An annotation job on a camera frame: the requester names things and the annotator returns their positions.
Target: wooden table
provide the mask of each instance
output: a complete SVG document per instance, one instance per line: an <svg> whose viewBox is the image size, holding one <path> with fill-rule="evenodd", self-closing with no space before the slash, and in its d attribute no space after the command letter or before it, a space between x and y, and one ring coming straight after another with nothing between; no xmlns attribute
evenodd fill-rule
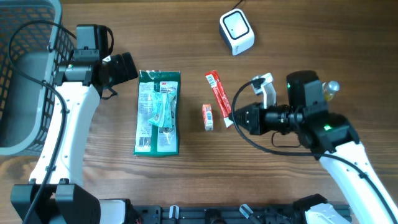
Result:
<svg viewBox="0 0 398 224"><path fill-rule="evenodd" d="M255 75L271 72L279 104L287 103L285 77L312 69L338 80L330 111L354 125L392 198L398 202L398 16L396 1L251 1L240 7L256 34L254 46L233 57L218 21L236 1L64 4L63 23L112 28L114 54L131 52L137 69L180 70L180 155L132 155L137 85L116 86L120 96L101 101L84 157L85 188L98 198L129 198L134 205L264 205L291 203L320 193L345 199L333 179L309 157L265 154L227 130L204 74L217 69L230 100ZM246 90L244 106L261 99ZM211 103L215 130L205 132L201 106ZM270 134L252 136L271 147ZM276 141L296 144L297 137ZM308 152L300 148L296 151ZM20 223L9 202L36 157L0 160L0 223Z"/></svg>

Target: small red and white box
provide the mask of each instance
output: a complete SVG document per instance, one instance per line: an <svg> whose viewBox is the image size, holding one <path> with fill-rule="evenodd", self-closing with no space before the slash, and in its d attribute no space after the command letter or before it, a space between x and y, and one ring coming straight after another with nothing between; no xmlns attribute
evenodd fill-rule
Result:
<svg viewBox="0 0 398 224"><path fill-rule="evenodd" d="M218 76L216 70L206 73L205 76L211 86L211 89L213 90L214 96L216 97L216 101L218 106L220 107L221 113L223 114L225 126L229 128L231 127L232 124L234 124L228 118L232 110L231 110L231 105L229 105L228 97L226 96L220 77Z"/></svg>
<svg viewBox="0 0 398 224"><path fill-rule="evenodd" d="M212 131L214 129L213 112L211 111L210 105L203 105L201 107L201 113L203 114L203 120L205 122L205 130Z"/></svg>

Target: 3m package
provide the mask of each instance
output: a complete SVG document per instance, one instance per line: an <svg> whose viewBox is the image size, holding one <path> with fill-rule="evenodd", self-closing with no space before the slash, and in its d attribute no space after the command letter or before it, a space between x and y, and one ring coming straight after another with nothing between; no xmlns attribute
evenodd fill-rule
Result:
<svg viewBox="0 0 398 224"><path fill-rule="evenodd" d="M134 155L178 155L177 111L180 84L180 72L140 70ZM160 128L148 122L152 118L154 92L174 93L175 96L170 101L172 128Z"/></svg>

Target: red package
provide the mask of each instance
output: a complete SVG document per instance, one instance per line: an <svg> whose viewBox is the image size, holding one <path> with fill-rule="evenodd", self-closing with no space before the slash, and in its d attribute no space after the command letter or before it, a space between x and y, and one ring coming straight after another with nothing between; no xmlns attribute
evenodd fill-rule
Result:
<svg viewBox="0 0 398 224"><path fill-rule="evenodd" d="M233 122L228 118L228 115L232 112L232 110L231 105L229 105L228 97L225 94L220 77L218 76L216 70L206 73L205 76L209 81L214 96L216 97L218 107L220 107L220 110L223 114L225 126L229 128L233 124Z"/></svg>

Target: gray basket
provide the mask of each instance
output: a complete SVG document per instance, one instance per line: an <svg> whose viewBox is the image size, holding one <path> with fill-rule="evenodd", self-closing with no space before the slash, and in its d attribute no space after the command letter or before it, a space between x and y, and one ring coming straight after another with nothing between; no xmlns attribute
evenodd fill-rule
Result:
<svg viewBox="0 0 398 224"><path fill-rule="evenodd" d="M12 33L24 22L45 19L61 23L58 0L0 0L0 155L40 155L49 130L54 95L14 74L7 59ZM61 60L73 43L67 33L47 24L23 28L13 41L11 56L26 74L53 83Z"/></svg>

